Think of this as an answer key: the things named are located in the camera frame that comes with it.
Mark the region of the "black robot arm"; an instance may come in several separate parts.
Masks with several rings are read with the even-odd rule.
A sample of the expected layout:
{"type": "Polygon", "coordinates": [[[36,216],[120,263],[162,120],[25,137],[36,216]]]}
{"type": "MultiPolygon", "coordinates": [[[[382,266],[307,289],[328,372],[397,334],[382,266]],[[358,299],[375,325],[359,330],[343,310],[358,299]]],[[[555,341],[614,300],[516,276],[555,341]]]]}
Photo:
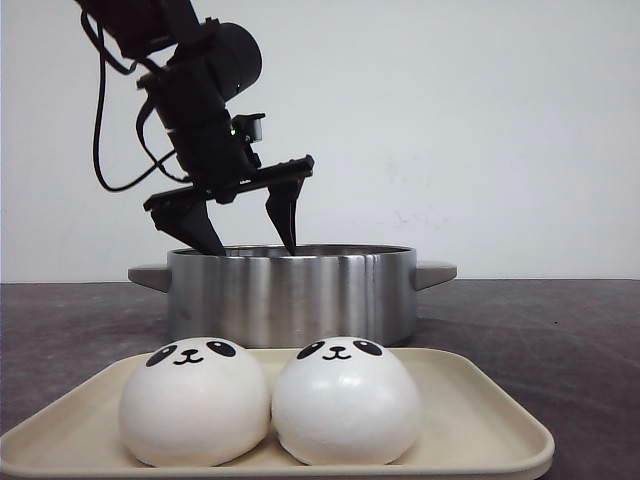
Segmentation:
{"type": "Polygon", "coordinates": [[[83,1],[80,7],[102,66],[124,75],[147,68],[137,82],[147,93],[137,135],[144,135],[146,119],[156,112],[187,174],[183,188],[145,202],[156,228],[200,253],[222,256],[207,201],[228,204],[239,193],[267,188],[269,218],[288,252],[295,252],[296,202],[314,160],[262,166],[251,148],[262,138],[262,114],[232,117],[225,105],[261,73],[251,34],[233,23],[198,21],[188,1],[83,1]]]}

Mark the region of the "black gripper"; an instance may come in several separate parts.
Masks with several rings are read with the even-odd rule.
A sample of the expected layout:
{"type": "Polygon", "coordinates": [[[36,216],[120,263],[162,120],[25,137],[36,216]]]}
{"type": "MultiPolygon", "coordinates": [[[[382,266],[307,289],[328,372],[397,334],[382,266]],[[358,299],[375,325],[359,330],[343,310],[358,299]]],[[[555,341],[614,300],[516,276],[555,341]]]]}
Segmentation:
{"type": "Polygon", "coordinates": [[[246,191],[266,188],[267,214],[284,247],[295,253],[296,205],[311,156],[262,166],[251,145],[231,133],[227,101],[258,79],[262,57],[251,37],[159,37],[136,44],[135,59],[148,68],[139,88],[147,93],[136,128],[157,112],[181,168],[184,188],[151,196],[144,204],[160,230],[205,255],[224,255],[206,202],[232,202],[246,191]]]}

